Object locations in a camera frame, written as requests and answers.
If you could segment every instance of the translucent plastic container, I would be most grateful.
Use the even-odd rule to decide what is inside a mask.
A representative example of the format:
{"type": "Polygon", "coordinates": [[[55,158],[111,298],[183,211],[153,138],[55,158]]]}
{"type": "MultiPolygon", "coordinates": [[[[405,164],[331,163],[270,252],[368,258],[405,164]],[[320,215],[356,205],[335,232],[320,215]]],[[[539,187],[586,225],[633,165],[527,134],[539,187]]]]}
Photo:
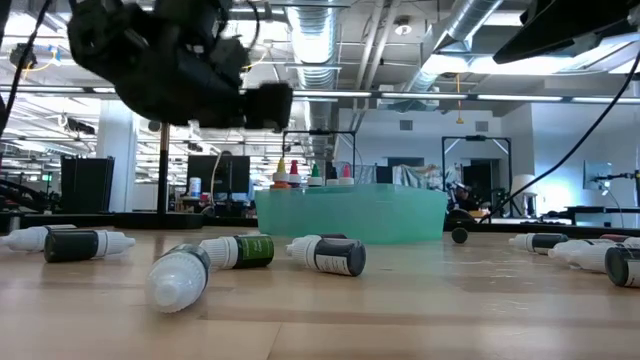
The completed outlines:
{"type": "Polygon", "coordinates": [[[256,191],[260,232],[341,233],[365,244],[440,240],[447,197],[389,184],[256,191]]]}

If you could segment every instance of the ceiling duct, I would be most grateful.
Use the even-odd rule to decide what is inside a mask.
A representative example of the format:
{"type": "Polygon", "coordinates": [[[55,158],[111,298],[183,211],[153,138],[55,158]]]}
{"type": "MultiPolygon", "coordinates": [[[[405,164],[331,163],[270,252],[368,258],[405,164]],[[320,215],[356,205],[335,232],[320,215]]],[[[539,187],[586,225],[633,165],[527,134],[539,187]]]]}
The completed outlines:
{"type": "MultiPolygon", "coordinates": [[[[336,20],[334,8],[291,7],[287,9],[291,24],[291,43],[297,63],[309,65],[297,68],[298,81],[303,90],[332,90],[336,86],[335,69],[326,65],[335,61],[336,20]]],[[[337,119],[331,117],[331,102],[306,102],[307,129],[336,129],[337,119]]]]}
{"type": "MultiPolygon", "coordinates": [[[[424,93],[441,74],[429,72],[428,59],[439,49],[463,44],[470,49],[471,38],[498,9],[503,0],[456,0],[451,15],[437,24],[429,26],[422,42],[423,65],[408,82],[404,91],[424,93]]],[[[406,112],[409,110],[434,110],[432,102],[403,100],[387,105],[389,110],[406,112]]]]}

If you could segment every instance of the green bottle cap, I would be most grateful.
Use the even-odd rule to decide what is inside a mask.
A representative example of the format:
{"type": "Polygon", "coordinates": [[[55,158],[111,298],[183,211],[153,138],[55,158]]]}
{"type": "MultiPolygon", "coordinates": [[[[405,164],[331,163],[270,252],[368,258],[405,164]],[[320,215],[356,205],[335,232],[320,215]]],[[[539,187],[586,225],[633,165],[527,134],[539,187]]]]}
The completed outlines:
{"type": "Polygon", "coordinates": [[[311,177],[320,177],[320,171],[318,170],[318,164],[313,164],[313,169],[311,170],[311,177]]]}

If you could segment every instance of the wooden table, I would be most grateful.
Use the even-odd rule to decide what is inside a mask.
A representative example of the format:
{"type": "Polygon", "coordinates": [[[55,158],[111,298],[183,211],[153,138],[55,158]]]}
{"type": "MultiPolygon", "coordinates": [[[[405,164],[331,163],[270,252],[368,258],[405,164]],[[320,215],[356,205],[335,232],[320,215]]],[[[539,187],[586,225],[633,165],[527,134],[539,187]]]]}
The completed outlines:
{"type": "Polygon", "coordinates": [[[467,244],[369,246],[359,278],[285,258],[213,274],[187,310],[155,313],[143,283],[182,242],[247,229],[127,231],[126,257],[45,264],[0,253],[0,358],[638,359],[640,291],[513,250],[505,234],[467,244]]]}

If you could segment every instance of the green label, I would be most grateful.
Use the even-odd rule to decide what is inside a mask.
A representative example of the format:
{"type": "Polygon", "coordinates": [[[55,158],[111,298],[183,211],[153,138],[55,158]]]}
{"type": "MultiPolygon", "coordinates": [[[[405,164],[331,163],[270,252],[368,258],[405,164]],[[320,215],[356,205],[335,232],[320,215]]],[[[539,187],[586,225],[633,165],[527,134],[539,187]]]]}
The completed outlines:
{"type": "Polygon", "coordinates": [[[242,242],[242,259],[271,259],[273,258],[273,241],[269,236],[238,236],[242,242]]]}

